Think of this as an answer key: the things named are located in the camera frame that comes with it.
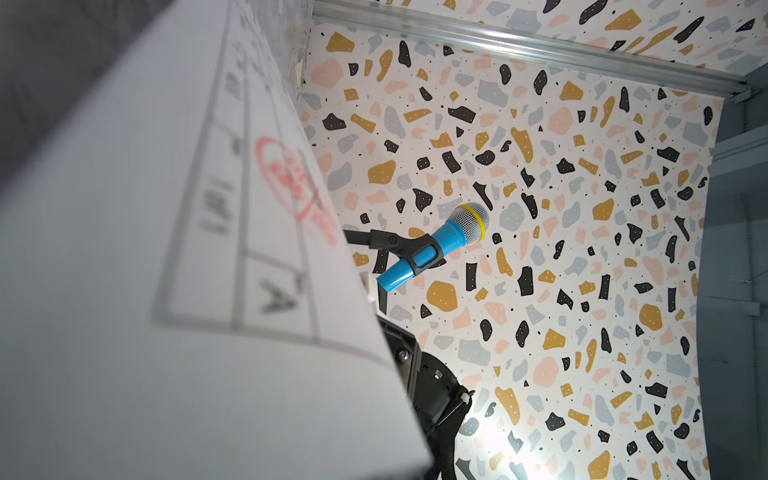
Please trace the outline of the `paper with technical drawings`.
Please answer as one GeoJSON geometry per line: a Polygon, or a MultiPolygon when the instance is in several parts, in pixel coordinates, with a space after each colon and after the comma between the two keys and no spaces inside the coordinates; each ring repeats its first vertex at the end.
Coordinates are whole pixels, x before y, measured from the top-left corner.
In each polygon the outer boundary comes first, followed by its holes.
{"type": "Polygon", "coordinates": [[[5,479],[416,479],[411,402],[269,41],[176,1],[1,195],[5,479]]]}

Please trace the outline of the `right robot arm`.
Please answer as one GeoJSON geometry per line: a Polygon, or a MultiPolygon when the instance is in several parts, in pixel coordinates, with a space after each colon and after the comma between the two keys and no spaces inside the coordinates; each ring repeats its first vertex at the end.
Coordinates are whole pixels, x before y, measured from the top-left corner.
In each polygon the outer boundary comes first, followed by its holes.
{"type": "Polygon", "coordinates": [[[383,315],[378,322],[433,458],[422,477],[454,479],[456,436],[474,392],[461,385],[446,364],[424,353],[412,333],[383,315]]]}

